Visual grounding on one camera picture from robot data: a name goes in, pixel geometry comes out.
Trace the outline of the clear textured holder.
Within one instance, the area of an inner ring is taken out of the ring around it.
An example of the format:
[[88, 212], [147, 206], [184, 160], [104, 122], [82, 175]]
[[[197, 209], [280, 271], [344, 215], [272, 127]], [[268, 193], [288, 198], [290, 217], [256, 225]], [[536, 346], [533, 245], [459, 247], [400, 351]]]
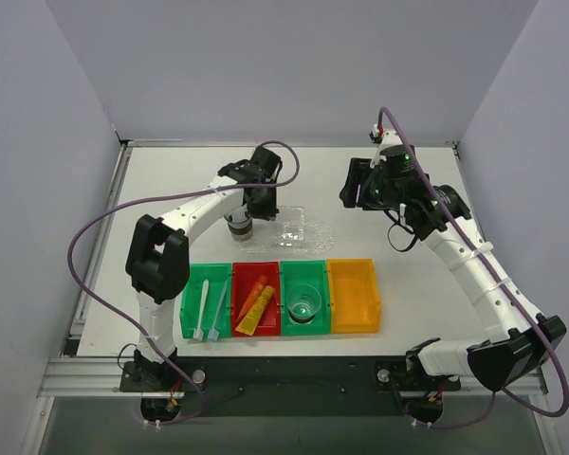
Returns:
[[272, 234], [272, 244], [285, 248], [303, 247], [305, 225], [305, 207], [280, 206]]

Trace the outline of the dark smoky plastic cup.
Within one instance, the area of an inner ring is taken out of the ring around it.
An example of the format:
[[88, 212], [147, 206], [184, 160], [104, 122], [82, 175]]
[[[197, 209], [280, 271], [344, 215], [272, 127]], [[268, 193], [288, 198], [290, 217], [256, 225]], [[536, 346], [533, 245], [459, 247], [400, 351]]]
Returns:
[[224, 216], [229, 233], [236, 242], [244, 242], [252, 236], [252, 217], [246, 209], [233, 210]]

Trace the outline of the clear plastic cup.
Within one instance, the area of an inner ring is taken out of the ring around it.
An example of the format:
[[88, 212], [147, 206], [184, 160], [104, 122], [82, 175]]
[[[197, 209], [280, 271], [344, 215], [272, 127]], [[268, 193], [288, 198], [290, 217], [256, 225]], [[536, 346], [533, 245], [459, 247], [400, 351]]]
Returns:
[[310, 284], [298, 284], [286, 294], [285, 307], [289, 317], [297, 323], [310, 322], [322, 306], [318, 289]]

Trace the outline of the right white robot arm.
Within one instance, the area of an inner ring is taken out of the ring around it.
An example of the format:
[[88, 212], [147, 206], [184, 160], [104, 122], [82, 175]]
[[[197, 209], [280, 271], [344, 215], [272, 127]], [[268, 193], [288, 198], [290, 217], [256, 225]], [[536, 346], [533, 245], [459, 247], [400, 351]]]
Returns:
[[467, 296], [484, 330], [468, 341], [432, 338], [407, 352], [413, 371], [426, 376], [471, 375], [490, 391], [500, 391], [543, 365], [543, 343], [558, 347], [567, 328], [546, 316], [511, 280], [494, 256], [459, 192], [429, 186], [398, 133], [374, 125], [371, 158], [350, 161], [340, 200], [345, 208], [395, 214], [445, 265]]

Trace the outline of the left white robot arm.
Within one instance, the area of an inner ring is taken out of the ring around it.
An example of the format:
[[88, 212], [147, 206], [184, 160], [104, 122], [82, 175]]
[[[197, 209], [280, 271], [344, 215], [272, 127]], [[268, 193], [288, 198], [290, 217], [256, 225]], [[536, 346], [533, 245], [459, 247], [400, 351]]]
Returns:
[[252, 236], [252, 221], [276, 218], [276, 189], [283, 161], [264, 146], [251, 158], [221, 168], [206, 195], [195, 196], [157, 218], [138, 219], [125, 264], [137, 291], [139, 337], [134, 362], [142, 379], [155, 390], [170, 387], [174, 364], [164, 359], [176, 355], [174, 300], [190, 277], [190, 247], [219, 219], [224, 219], [232, 238]]

